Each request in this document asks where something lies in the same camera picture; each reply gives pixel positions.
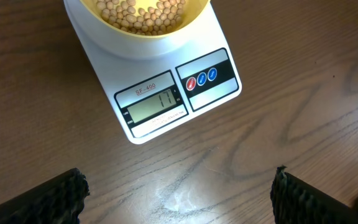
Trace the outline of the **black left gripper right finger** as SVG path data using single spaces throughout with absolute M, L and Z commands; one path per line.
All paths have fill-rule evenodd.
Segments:
M 270 191 L 276 224 L 358 223 L 358 199 L 348 207 L 285 169 L 277 168 Z

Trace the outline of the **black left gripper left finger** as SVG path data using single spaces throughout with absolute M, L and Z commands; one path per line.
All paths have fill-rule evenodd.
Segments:
M 0 204 L 0 224 L 79 224 L 89 195 L 86 176 L 70 169 Z

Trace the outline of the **yellow plastic bowl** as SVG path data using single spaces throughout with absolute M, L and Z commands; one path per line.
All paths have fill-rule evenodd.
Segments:
M 128 37 L 135 37 L 139 39 L 144 40 L 156 40 L 158 38 L 166 37 L 173 35 L 174 33 L 179 32 L 179 30 L 184 29 L 188 27 L 193 21 L 197 20 L 197 18 L 204 13 L 206 8 L 210 5 L 209 0 L 185 0 L 186 4 L 184 7 L 184 15 L 182 15 L 182 22 L 179 26 L 174 28 L 173 32 L 164 34 L 164 35 L 136 35 L 131 34 L 128 32 L 124 32 L 122 30 L 119 30 L 104 20 L 102 20 L 101 16 L 99 15 L 99 11 L 94 5 L 94 2 L 96 0 L 79 0 L 79 4 L 83 6 L 86 10 L 86 13 L 90 15 L 89 19 L 86 19 L 86 22 L 90 22 L 90 25 L 86 25 L 86 28 L 92 28 L 92 32 L 101 32 L 103 30 L 109 31 L 113 34 L 120 34 L 123 36 Z M 148 7 L 148 6 L 154 6 L 156 0 L 138 0 L 140 7 Z

